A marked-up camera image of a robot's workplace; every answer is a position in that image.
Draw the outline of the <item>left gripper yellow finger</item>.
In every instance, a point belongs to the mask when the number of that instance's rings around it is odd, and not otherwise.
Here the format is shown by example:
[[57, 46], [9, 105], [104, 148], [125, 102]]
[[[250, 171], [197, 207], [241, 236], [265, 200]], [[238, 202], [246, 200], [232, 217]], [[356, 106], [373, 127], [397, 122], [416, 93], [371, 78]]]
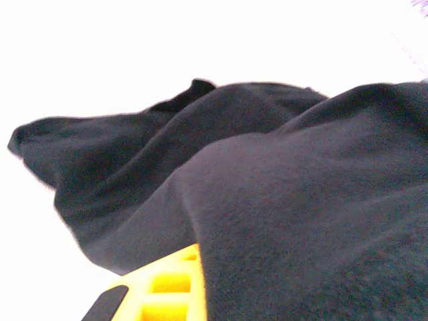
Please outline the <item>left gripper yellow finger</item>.
[[83, 319], [206, 321], [199, 246], [188, 246], [118, 278]]

